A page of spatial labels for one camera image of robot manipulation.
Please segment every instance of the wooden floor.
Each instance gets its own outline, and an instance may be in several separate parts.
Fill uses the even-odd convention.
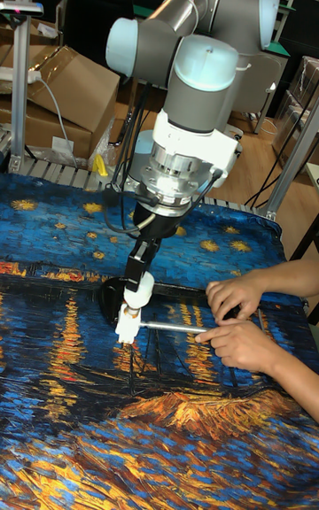
[[[115,115],[118,124],[126,114],[129,88],[130,85],[122,88],[118,96]],[[143,130],[153,127],[156,114],[163,106],[164,99],[164,91],[154,90],[152,92],[146,105],[145,114],[147,111],[151,111],[143,124]],[[212,189],[211,194],[212,197],[244,204],[261,187],[268,171],[275,162],[276,156],[271,146],[274,139],[274,135],[271,133],[274,133],[275,128],[271,121],[265,121],[263,124],[264,130],[255,135],[253,133],[253,123],[247,121],[239,113],[232,114],[230,122],[244,130],[241,141],[243,152],[233,167],[230,177],[219,189]],[[281,169],[277,165],[270,179],[275,179],[280,174]],[[271,190],[272,188],[264,191],[257,204],[265,201]],[[287,259],[290,258],[301,238],[305,235],[308,227],[318,214],[318,209],[319,195],[315,187],[306,176],[300,176],[290,186],[276,216],[276,222],[283,230],[282,241]],[[318,259],[318,252],[314,244],[309,248],[305,258]],[[311,308],[318,301],[318,298],[315,297],[309,300]]]

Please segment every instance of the human hand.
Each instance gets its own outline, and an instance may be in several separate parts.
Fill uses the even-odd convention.
[[[210,282],[206,288],[207,301],[216,320],[239,305],[237,319],[244,321],[256,311],[263,293],[260,271],[252,271],[239,278]]]
[[[271,375],[276,358],[283,351],[250,321],[228,319],[219,327],[200,333],[197,343],[211,342],[217,357],[226,367],[244,368]]]

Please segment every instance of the silver rod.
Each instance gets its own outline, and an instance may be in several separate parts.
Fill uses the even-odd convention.
[[[264,333],[266,333],[266,331],[265,331],[265,326],[264,326],[264,322],[263,322],[262,317],[261,317],[261,310],[260,310],[260,308],[258,308],[258,319],[259,319],[259,322],[260,322],[260,324],[261,324],[261,330],[262,330]]]
[[[32,0],[16,0],[30,3]],[[23,165],[27,109],[27,69],[30,39],[30,17],[14,32],[13,84],[12,84],[12,156],[11,172]]]
[[[284,196],[288,191],[296,173],[305,160],[312,142],[319,127],[319,97],[315,101],[315,106],[307,118],[307,122],[300,132],[300,137],[296,142],[290,157],[287,159],[284,169],[272,191],[268,202],[260,209],[261,214],[268,219],[275,220],[276,212],[282,204]]]
[[[177,325],[174,323],[157,323],[156,321],[141,322],[140,327],[147,327],[148,329],[159,329],[166,331],[178,331],[179,333],[206,333],[213,327],[194,327],[194,325]]]

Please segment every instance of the yellow object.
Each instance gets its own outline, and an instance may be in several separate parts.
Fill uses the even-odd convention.
[[[105,170],[105,163],[101,154],[97,154],[93,161],[93,172],[98,172],[100,175],[107,176],[108,173]]]

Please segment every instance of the black cable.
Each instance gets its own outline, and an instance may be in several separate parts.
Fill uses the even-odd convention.
[[[126,224],[125,224],[124,197],[121,197],[121,225],[123,227],[123,230],[126,231],[127,227],[126,227]],[[127,233],[127,235],[129,236],[129,238],[134,238],[135,240],[137,239],[137,236],[134,236],[131,233]]]
[[[2,66],[4,61],[7,59],[7,57],[9,56],[9,53],[11,52],[12,48],[13,48],[13,43],[9,46],[8,50],[5,52],[5,54],[2,57],[2,59],[0,59],[0,67]]]
[[[314,151],[315,151],[316,147],[318,146],[318,144],[319,144],[319,136],[318,136],[318,138],[316,139],[315,144],[314,144],[314,146],[312,147],[311,151],[308,153],[308,155],[306,156],[306,158],[305,158],[305,159],[304,159],[304,161],[302,162],[302,164],[301,164],[301,166],[300,166],[300,168],[299,168],[298,172],[296,173],[296,175],[294,176],[294,178],[293,178],[293,179],[296,179],[296,177],[300,174],[301,170],[305,167],[306,163],[310,160],[310,158],[311,158],[311,156],[313,155],[313,153],[314,153]],[[275,178],[275,180],[273,180],[273,181],[272,181],[272,182],[271,182],[271,183],[270,183],[270,184],[269,184],[269,185],[268,185],[265,189],[267,189],[267,188],[271,187],[271,186],[272,186],[272,184],[273,184],[273,183],[275,183],[275,182],[279,179],[279,177],[280,177],[280,176],[281,176],[281,174],[279,174],[279,175]],[[256,205],[255,209],[259,209],[260,207],[262,207],[263,205],[265,205],[267,202],[268,202],[268,199],[266,199],[266,201],[263,201],[262,203],[259,203],[258,205]]]
[[[117,182],[121,166],[124,166],[125,160],[128,157],[128,148],[130,146],[132,134],[133,134],[134,127],[135,127],[135,124],[136,124],[136,119],[138,117],[138,114],[139,114],[139,111],[140,111],[140,108],[141,108],[141,105],[142,105],[142,102],[143,102],[143,99],[144,99],[144,90],[142,91],[140,97],[137,100],[136,106],[135,106],[134,111],[133,111],[132,118],[131,118],[131,120],[130,120],[130,122],[128,124],[128,128],[127,128],[126,133],[124,135],[123,143],[122,143],[122,146],[121,146],[120,156],[119,156],[118,162],[117,162],[115,170],[114,170],[113,178],[111,179],[111,184],[112,185],[114,185]]]
[[[250,202],[252,201],[252,199],[253,199],[253,202],[252,202],[252,204],[251,204],[251,207],[253,207],[253,206],[255,205],[255,203],[256,203],[256,201],[257,201],[258,197],[259,197],[259,196],[260,196],[260,194],[262,193],[262,191],[265,191],[265,189],[268,189],[268,187],[270,187],[270,185],[272,185],[272,184],[274,183],[274,182],[272,182],[272,183],[270,183],[269,185],[267,185],[267,181],[268,181],[268,179],[269,179],[270,175],[273,173],[273,171],[274,171],[274,169],[275,169],[275,167],[276,167],[277,163],[278,163],[278,162],[279,162],[279,160],[280,160],[281,155],[282,155],[282,154],[283,154],[283,152],[284,152],[284,149],[285,149],[286,145],[287,145],[287,144],[288,144],[288,142],[291,140],[292,135],[294,134],[294,132],[295,132],[295,130],[296,130],[296,128],[297,128],[297,126],[299,125],[299,123],[300,123],[300,121],[301,121],[302,117],[304,116],[304,114],[305,114],[305,112],[306,112],[307,108],[309,107],[309,104],[310,104],[310,102],[311,102],[311,100],[312,100],[312,98],[313,98],[313,96],[314,96],[314,94],[315,94],[315,92],[316,92],[316,90],[317,90],[318,86],[319,86],[319,82],[317,82],[317,83],[316,83],[315,88],[314,88],[314,90],[313,90],[312,94],[310,95],[310,98],[308,99],[308,101],[307,101],[307,103],[306,103],[306,106],[305,106],[305,107],[303,108],[303,110],[301,111],[300,116],[297,118],[297,120],[296,120],[295,124],[294,124],[294,125],[293,125],[293,127],[292,127],[292,130],[290,131],[289,135],[288,135],[288,136],[287,136],[287,138],[285,139],[285,141],[284,141],[284,143],[283,143],[283,146],[281,147],[280,151],[278,152],[278,154],[277,154],[277,156],[276,156],[276,160],[275,160],[275,162],[274,162],[273,166],[271,167],[271,169],[270,169],[270,171],[269,171],[269,173],[268,173],[268,176],[266,177],[266,179],[265,179],[264,183],[262,183],[261,188],[259,189],[259,191],[257,191],[257,193],[255,193],[254,195],[252,195],[251,197],[249,197],[249,199],[247,199],[247,201],[244,203],[244,205],[248,205],[248,203],[250,203]]]
[[[128,235],[130,233],[139,233],[139,228],[137,228],[137,227],[124,229],[124,228],[117,228],[114,225],[112,225],[110,223],[110,221],[108,220],[106,207],[103,207],[103,213],[105,216],[105,223],[106,223],[107,227],[109,227],[109,229],[113,230],[114,233],[120,233],[121,235]]]
[[[194,201],[194,203],[191,205],[191,207],[184,213],[184,215],[182,215],[181,217],[176,217],[175,223],[173,223],[172,225],[169,225],[169,228],[166,231],[164,231],[163,233],[161,233],[160,238],[165,238],[165,235],[167,233],[169,233],[169,231],[172,230],[172,228],[174,228],[176,225],[178,225],[180,222],[182,222],[182,220],[186,219],[186,217],[195,209],[195,207],[198,205],[198,203],[201,201],[201,199],[203,199],[205,197],[206,193],[208,193],[208,191],[210,191],[210,189],[213,187],[214,183],[217,182],[217,180],[219,180],[219,178],[221,176],[222,176],[222,170],[214,171],[211,181],[206,185],[205,189],[203,189],[203,191],[198,195],[198,198]],[[153,236],[150,236],[147,238],[143,237],[143,239],[146,241],[152,240],[153,238],[154,238]]]
[[[34,159],[35,162],[37,162],[37,158],[35,157],[35,154],[32,153],[32,151],[29,149],[29,147],[25,144],[25,151],[30,156],[30,158]]]
[[[127,165],[127,167],[125,169],[125,173],[123,173],[123,186],[124,186],[125,181],[128,179],[129,170],[132,167],[133,157],[134,157],[135,149],[136,149],[136,143],[137,143],[138,135],[139,135],[139,133],[141,131],[141,127],[142,127],[142,118],[143,118],[143,114],[144,114],[144,107],[145,107],[145,104],[146,104],[146,101],[147,101],[147,97],[148,97],[149,92],[150,92],[150,87],[151,87],[150,83],[147,83],[145,85],[145,89],[144,89],[145,96],[142,99],[141,109],[140,109],[140,112],[139,112],[139,115],[138,115],[138,119],[137,119],[137,124],[136,124],[136,131],[135,131],[135,133],[133,135],[133,141],[132,141],[132,146],[131,146],[130,157],[128,159],[128,165]]]

